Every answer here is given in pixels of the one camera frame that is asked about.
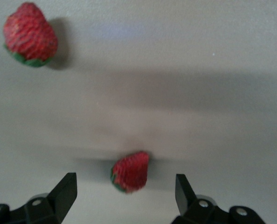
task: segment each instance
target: green strawberry calyx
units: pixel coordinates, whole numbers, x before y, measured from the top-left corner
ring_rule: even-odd
[[[25,65],[30,66],[30,67],[35,67],[35,68],[42,67],[42,66],[46,65],[47,63],[49,63],[50,60],[52,59],[52,57],[50,57],[45,61],[42,61],[41,59],[38,59],[38,58],[37,59],[26,60],[24,58],[24,56],[22,56],[21,54],[19,54],[17,52],[10,51],[9,48],[7,47],[7,45],[5,45],[5,44],[4,44],[4,48],[11,55],[11,57],[14,58],[16,61],[19,61],[20,63],[25,64]]]
[[[112,184],[116,187],[116,189],[118,189],[121,192],[126,193],[126,189],[123,189],[119,184],[115,183],[115,179],[116,179],[116,174],[113,173],[113,168],[111,169],[111,182]]]

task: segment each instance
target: strawberry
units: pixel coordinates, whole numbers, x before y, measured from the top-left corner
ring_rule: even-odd
[[[5,47],[11,56],[29,66],[45,65],[57,51],[58,39],[34,3],[23,3],[10,15],[3,33]]]
[[[125,193],[143,188],[147,182],[149,155],[138,152],[116,162],[111,169],[111,181],[115,187]]]

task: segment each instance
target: white table surface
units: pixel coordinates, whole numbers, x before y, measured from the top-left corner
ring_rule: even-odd
[[[169,224],[176,173],[224,210],[277,224],[277,1],[36,0],[59,49],[34,69],[3,49],[21,0],[0,0],[0,203],[77,172],[64,224]],[[114,162],[146,150],[146,187]]]

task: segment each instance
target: gray background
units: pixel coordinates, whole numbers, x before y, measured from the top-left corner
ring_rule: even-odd
[[[277,224],[277,1],[36,0],[59,38],[39,69],[2,47],[22,2],[0,0],[0,203],[76,171],[65,224],[169,224],[184,173]],[[110,168],[136,150],[148,182],[123,195]]]

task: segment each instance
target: red strawberry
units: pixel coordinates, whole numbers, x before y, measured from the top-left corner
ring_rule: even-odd
[[[149,155],[138,152],[120,159],[111,169],[112,183],[125,193],[143,188],[147,182]]]
[[[9,53],[21,63],[33,67],[49,62],[58,47],[52,27],[31,2],[23,3],[7,18],[3,33]]]

